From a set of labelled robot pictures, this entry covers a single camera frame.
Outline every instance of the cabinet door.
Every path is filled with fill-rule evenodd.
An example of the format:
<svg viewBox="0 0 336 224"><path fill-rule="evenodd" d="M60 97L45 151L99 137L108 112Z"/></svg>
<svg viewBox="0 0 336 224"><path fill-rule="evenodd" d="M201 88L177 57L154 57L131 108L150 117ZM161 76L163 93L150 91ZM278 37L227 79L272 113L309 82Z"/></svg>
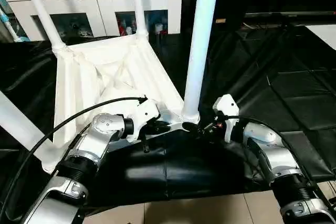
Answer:
<svg viewBox="0 0 336 224"><path fill-rule="evenodd" d="M61 35L64 32L63 26L76 26L76 22L78 22L87 23L83 27L86 27L84 30L89 30L88 35L106 36L97 0L43 0L43 4ZM30 40L47 39L32 1L10 2L9 5Z"/></svg>
<svg viewBox="0 0 336 224"><path fill-rule="evenodd" d="M135 11L134 0L97 0L106 33L119 36L117 16L120 13ZM182 0L142 0L144 11L167 10L169 34L180 33Z"/></svg>

